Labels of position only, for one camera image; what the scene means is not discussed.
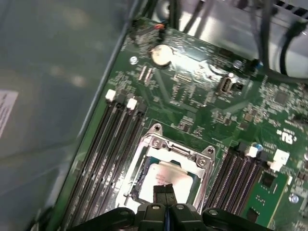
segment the blue capacitor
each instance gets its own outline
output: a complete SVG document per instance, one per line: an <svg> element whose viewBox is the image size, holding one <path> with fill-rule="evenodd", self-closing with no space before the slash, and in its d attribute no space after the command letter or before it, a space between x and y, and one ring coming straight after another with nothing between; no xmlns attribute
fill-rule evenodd
<svg viewBox="0 0 308 231"><path fill-rule="evenodd" d="M258 149L259 152L263 150L263 146L261 144L256 144L256 148Z"/></svg>

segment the cpu socket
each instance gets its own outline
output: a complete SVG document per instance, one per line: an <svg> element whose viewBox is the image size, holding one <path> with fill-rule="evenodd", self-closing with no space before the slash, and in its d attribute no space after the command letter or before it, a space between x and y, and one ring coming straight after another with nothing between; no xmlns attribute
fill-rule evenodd
<svg viewBox="0 0 308 231"><path fill-rule="evenodd" d="M202 209L208 181L213 171L215 148L192 150L163 136L160 124L154 124L141 138L118 193L117 206L137 211L153 202L155 185L173 184L178 203Z"/></svg>

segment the motherboard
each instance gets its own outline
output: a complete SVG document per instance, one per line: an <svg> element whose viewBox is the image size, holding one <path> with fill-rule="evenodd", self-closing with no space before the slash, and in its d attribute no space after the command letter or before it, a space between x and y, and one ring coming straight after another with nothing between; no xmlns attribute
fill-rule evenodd
<svg viewBox="0 0 308 231"><path fill-rule="evenodd" d="M118 206L216 207L308 230L308 87L149 19L134 21L54 207L67 230Z"/></svg>

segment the green circuit board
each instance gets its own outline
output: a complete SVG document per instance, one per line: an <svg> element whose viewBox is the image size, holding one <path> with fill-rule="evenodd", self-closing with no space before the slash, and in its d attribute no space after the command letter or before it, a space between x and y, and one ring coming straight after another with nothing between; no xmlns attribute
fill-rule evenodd
<svg viewBox="0 0 308 231"><path fill-rule="evenodd" d="M154 24L140 19L139 30ZM262 145L269 162L277 149L289 153L287 163L279 171L267 169L258 177L241 216L254 216L257 224L277 231L308 230L306 87L273 81L262 71L252 70L250 60L173 29L166 30L164 44L172 48L174 58L168 67L159 68L150 56L157 45L157 30L137 36L135 41L127 36L48 230L57 230L61 225L81 162L106 109L105 95L109 89L125 90L147 106L137 138L154 123L160 123L163 135L178 143L198 151L208 145L215 147L215 170L209 191L223 155L239 142ZM222 91L225 77L236 83L235 89ZM270 183L264 181L268 174Z"/></svg>

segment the dimm slot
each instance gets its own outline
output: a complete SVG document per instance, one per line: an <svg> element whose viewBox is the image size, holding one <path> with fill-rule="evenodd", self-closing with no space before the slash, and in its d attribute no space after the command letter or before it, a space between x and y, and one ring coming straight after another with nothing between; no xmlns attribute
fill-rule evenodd
<svg viewBox="0 0 308 231"><path fill-rule="evenodd" d="M208 199L206 200L206 203L205 203L205 208L210 208L212 206L212 203L213 203L213 200L214 200L214 197L217 193L217 190L218 190L218 187L220 186L221 184L221 179L223 178L224 174L226 171L228 171L228 166L229 166L229 163L230 161L232 161L232 155L230 154L227 154L224 159L223 159L223 163L218 171L218 174L214 180L214 183L212 185L212 189L209 193L209 196L208 196Z"/></svg>
<svg viewBox="0 0 308 231"><path fill-rule="evenodd" d="M234 207L232 208L232 213L233 214L238 214L238 210L239 207L241 205L241 203L243 202L243 199L245 197L245 191L247 189L247 186L249 185L249 182L251 181L251 179L253 178L255 169L256 169L256 165L254 163L249 162L249 167L250 172L248 172L248 174L245 176L244 178L244 183L242 184L241 188L240 188L240 192L238 194L238 198L236 200L236 203L234 205Z"/></svg>
<svg viewBox="0 0 308 231"><path fill-rule="evenodd" d="M108 188L107 192L104 193L103 198L102 198L103 201L98 203L98 204L100 204L100 208L99 208L98 212L96 212L95 216L98 216L98 215L104 213L105 210L106 210L107 200L109 200L109 198L112 196L113 189L115 188L116 183L117 183L117 181L120 177L122 169L123 169L123 167L126 163L126 160L129 156L130 150L131 150L133 144L135 143L137 134L139 133L139 129L140 129L140 126L141 126L143 116L144 116L144 112L138 112L138 115L137 115L137 118L136 118L136 123L135 123L133 130L132 130L131 136L128 139L128 142L127 142L127 145L124 149L123 154L120 156L120 159L117 162L118 167L117 167L114 175L112 176L112 178L110 180L110 187Z"/></svg>
<svg viewBox="0 0 308 231"><path fill-rule="evenodd" d="M127 130L130 126L132 120L132 111L128 111L128 113L126 113L124 115L124 119L122 120L121 123L121 127L119 128L119 130L116 132L114 139L115 139L115 145L113 146L112 150L109 152L109 154L106 154L106 161L104 163L104 167L102 169L101 172L99 172L99 174L97 175L97 179L99 180L98 184L93 185L94 187L94 191L91 192L91 198L90 201L88 203L88 206L84 207L84 214L83 216L80 218L79 222L84 222L86 220L86 218L89 216L89 212L91 211L91 208L93 206L93 202L95 200L95 197L98 193L101 192L101 186L103 186L106 183L106 178L109 175L109 173L112 171L112 165L111 163L114 163L115 158L118 155L119 152L119 148L121 143L123 142L123 139L125 138L125 135L127 133Z"/></svg>
<svg viewBox="0 0 308 231"><path fill-rule="evenodd" d="M234 192L233 190L236 188L237 186L237 181L241 176L241 170L242 170L242 166L243 166L243 162L244 160L242 158L237 158L236 159L236 163L234 164L234 167L230 173L231 178L230 180L226 183L225 185L225 193L224 193L224 198L223 198L223 202L221 203L221 205L219 206L219 208L224 208L226 207L226 205L228 204L228 201L234 196L234 194L232 194L232 192Z"/></svg>
<svg viewBox="0 0 308 231"><path fill-rule="evenodd" d="M106 152L106 149L109 147L109 144L112 141L113 134L117 131L118 125L119 125L119 119L122 116L123 113L123 105L117 104L117 110L115 112L115 115L112 117L111 121L108 122L109 129L107 129L106 135L100 139L99 145L97 146L95 152L98 153L98 159L94 165L93 171L91 173L91 177L88 179L86 186L84 187L85 191L83 192L82 198L80 199L80 203L77 205L77 209L73 215L71 224L72 226L76 226L79 224L80 216L83 212L83 207L85 206L85 203L89 200L89 193L92 189L91 185L94 183L97 174L99 173L99 170L103 164L104 161L104 153Z"/></svg>
<svg viewBox="0 0 308 231"><path fill-rule="evenodd" d="M248 174L249 172L249 166L248 162L246 160L243 160L243 165L240 168L240 173L239 173L239 177L236 179L236 182L234 184L234 187L232 188L232 192L230 194L230 197L228 198L228 201L224 207L224 210L227 212L231 212L232 208L234 206L234 203L236 201L237 196L240 195L239 190L240 187L242 186L242 184L244 183L244 179L245 176Z"/></svg>
<svg viewBox="0 0 308 231"><path fill-rule="evenodd" d="M249 198L249 194L251 192L251 189L253 188L253 185L256 183L256 179L258 178L258 176L260 176L260 174L262 173L261 171L261 166L255 165L254 171L251 175L251 178L249 180L249 182L246 185L246 188L244 190L243 193L243 198L241 199L241 202L239 203L237 210L236 210L236 215L241 215L244 206L247 203L247 199Z"/></svg>
<svg viewBox="0 0 308 231"><path fill-rule="evenodd" d="M249 180L251 179L251 175L254 172L254 169L255 169L254 163L248 162L247 172L246 172L246 174L243 177L243 183L240 186L240 189L238 191L235 203L234 203L234 205L233 205L233 207L231 209L231 213L233 213L233 214L235 214L237 212L239 204L241 203L241 201L243 199L243 193L245 191L246 185L249 182Z"/></svg>
<svg viewBox="0 0 308 231"><path fill-rule="evenodd" d="M228 190L227 184L229 183L230 178L232 177L232 173L234 172L236 161L237 161L237 157L234 156L230 163L228 170L225 171L224 178L221 180L220 187L218 189L218 196L216 197L215 203L213 205L213 207L215 208L220 208L223 203L226 190Z"/></svg>
<svg viewBox="0 0 308 231"><path fill-rule="evenodd" d="M93 148L96 147L97 145L97 142L99 140L99 138L102 136L103 132L104 132L104 129L107 125L107 122L111 116L111 113L113 111L113 108L114 108L114 105L115 105L115 102L108 102L107 103L107 108L100 120L100 123L98 125L98 128L97 130L95 131L95 134L94 134L94 139L92 140L91 144L90 144L90 154L86 156L85 160L83 161L83 166L81 167L81 171L80 171L80 174L76 180L76 183L74 185L74 188L72 190L72 193L70 195L70 199L69 199L69 202L67 204L67 207L66 207L66 210L65 210L65 214L64 214L64 219L62 221L62 223L64 224L64 226L67 225L67 220L68 220L68 217L69 217L69 214L74 206L74 201L75 199L80 195L81 193L81 185L84 181L84 178L86 176L86 174L84 174L87 169L89 169L91 163L93 162L93 159L95 158L95 155L91 154L91 150Z"/></svg>

